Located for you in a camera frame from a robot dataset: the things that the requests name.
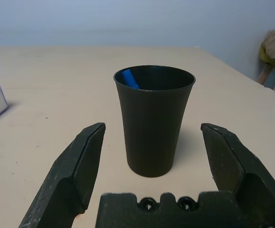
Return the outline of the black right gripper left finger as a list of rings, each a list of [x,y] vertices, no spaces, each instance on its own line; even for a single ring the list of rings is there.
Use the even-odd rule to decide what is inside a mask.
[[[105,123],[83,129],[54,161],[19,227],[70,228],[85,213],[98,174]]]

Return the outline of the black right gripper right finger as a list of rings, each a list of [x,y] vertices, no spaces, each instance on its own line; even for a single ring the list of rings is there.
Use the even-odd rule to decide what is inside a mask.
[[[210,170],[219,190],[233,193],[251,228],[275,228],[275,180],[226,128],[202,123]]]

